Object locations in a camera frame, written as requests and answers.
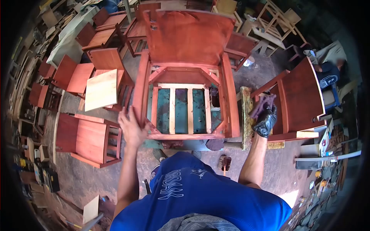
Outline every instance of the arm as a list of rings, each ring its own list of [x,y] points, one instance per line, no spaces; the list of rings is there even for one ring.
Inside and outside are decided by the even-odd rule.
[[[257,123],[252,127],[255,131],[252,146],[238,180],[240,184],[259,189],[263,179],[267,138],[277,120],[275,105],[272,106],[272,110],[267,104],[264,108],[265,110],[258,116]]]
[[[126,141],[120,179],[117,189],[117,205],[113,218],[116,217],[130,203],[139,199],[139,179],[136,169],[138,148],[148,135],[149,125],[141,129],[136,121],[132,107],[129,109],[129,119],[125,115],[125,108],[118,115],[118,123]]]

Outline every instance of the dark blue shirt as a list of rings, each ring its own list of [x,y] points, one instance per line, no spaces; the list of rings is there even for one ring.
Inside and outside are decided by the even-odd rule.
[[[292,212],[280,197],[217,175],[186,152],[162,161],[150,188],[152,194],[115,217],[111,231],[156,231],[190,213],[223,218],[240,230],[278,230]]]
[[[331,62],[324,62],[320,65],[322,72],[316,72],[320,88],[325,88],[339,80],[340,71],[338,67]]]

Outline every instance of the paint can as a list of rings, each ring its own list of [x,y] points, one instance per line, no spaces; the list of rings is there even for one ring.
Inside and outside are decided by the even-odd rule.
[[[243,63],[243,66],[249,67],[255,62],[254,58],[252,56],[249,56],[249,58]]]

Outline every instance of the purple rag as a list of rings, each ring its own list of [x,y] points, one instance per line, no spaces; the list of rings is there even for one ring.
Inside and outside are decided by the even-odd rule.
[[[252,112],[249,114],[249,117],[252,119],[257,119],[259,114],[263,111],[263,105],[267,103],[270,108],[274,103],[274,99],[276,98],[275,94],[271,94],[270,96],[261,96],[259,98],[258,104],[253,108]]]

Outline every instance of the gloved hand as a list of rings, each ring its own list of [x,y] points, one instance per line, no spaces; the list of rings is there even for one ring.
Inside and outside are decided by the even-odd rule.
[[[267,138],[271,132],[272,127],[276,124],[277,107],[275,104],[272,105],[272,110],[270,106],[265,103],[263,105],[264,111],[258,116],[257,123],[252,126],[253,131],[257,132],[258,135]]]

